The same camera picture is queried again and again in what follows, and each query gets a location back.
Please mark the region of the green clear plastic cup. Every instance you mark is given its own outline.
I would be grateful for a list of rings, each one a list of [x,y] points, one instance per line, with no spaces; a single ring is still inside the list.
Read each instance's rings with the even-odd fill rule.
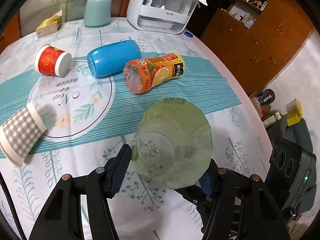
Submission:
[[[131,142],[138,174],[173,190],[194,185],[209,167],[212,153],[207,118],[182,98],[164,98],[148,108]]]

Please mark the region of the grey checked paper cup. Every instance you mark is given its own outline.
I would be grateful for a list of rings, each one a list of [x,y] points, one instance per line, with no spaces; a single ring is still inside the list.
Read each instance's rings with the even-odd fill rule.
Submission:
[[[28,103],[1,125],[1,150],[20,167],[46,130],[34,104]]]

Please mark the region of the blue plastic cup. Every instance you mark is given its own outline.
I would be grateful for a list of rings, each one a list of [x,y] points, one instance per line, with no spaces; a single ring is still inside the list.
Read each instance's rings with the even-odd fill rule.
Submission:
[[[121,72],[127,62],[140,58],[138,44],[125,40],[93,49],[87,55],[87,62],[94,77],[105,77]]]

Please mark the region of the red white paper cup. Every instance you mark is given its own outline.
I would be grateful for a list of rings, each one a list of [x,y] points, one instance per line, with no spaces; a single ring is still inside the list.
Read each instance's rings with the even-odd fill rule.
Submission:
[[[43,75],[64,77],[70,70],[70,53],[49,44],[41,46],[34,57],[34,70]]]

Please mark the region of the orange juice bottle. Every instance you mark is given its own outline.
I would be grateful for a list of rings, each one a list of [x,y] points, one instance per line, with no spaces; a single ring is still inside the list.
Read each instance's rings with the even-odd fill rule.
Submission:
[[[185,72],[181,55],[168,53],[162,56],[137,59],[125,64],[125,85],[133,94],[143,94],[165,81],[178,78]]]

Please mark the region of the leaf patterned tablecloth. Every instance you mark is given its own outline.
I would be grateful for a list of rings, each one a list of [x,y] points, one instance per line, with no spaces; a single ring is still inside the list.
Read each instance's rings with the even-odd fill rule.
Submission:
[[[135,41],[143,57],[182,55],[185,74],[141,95],[129,91],[121,73],[94,78],[87,54],[125,40]],[[45,44],[71,54],[64,77],[35,72],[35,54]],[[138,31],[125,18],[114,18],[101,28],[67,22],[56,33],[43,38],[31,33],[8,46],[1,53],[1,122],[32,102],[49,128],[22,166],[1,156],[24,233],[30,235],[63,174],[83,176],[105,165],[131,143],[145,111],[168,97],[188,100],[205,114],[217,165],[266,177],[271,144],[260,118],[235,77],[196,37]]]

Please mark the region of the brown wooden cabinet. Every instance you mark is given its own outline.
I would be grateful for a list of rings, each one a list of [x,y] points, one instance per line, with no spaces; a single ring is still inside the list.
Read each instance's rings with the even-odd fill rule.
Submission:
[[[314,26],[295,0],[229,1],[200,39],[252,94],[286,67]]]

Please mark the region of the blue bottle cap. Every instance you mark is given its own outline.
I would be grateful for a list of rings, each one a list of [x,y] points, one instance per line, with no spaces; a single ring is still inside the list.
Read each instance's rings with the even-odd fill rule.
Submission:
[[[188,31],[185,31],[184,34],[185,34],[185,36],[187,36],[187,37],[193,37],[193,34],[190,33],[190,32],[188,32]]]

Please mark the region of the white desktop organiser appliance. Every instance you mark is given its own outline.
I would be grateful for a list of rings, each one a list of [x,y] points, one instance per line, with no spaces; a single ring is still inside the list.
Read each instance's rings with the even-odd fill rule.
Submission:
[[[138,30],[180,34],[198,0],[129,0],[127,20]]]

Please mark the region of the yellow tissue box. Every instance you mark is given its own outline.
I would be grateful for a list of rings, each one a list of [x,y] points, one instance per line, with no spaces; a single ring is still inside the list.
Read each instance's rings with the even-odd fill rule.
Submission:
[[[57,32],[62,23],[63,10],[56,12],[52,17],[45,19],[37,28],[38,38]]]

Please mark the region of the light teal ceramic canister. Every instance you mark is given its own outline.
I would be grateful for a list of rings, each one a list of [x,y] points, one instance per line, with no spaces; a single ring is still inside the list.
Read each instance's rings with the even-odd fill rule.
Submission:
[[[87,0],[84,13],[84,26],[95,28],[109,24],[112,0]]]

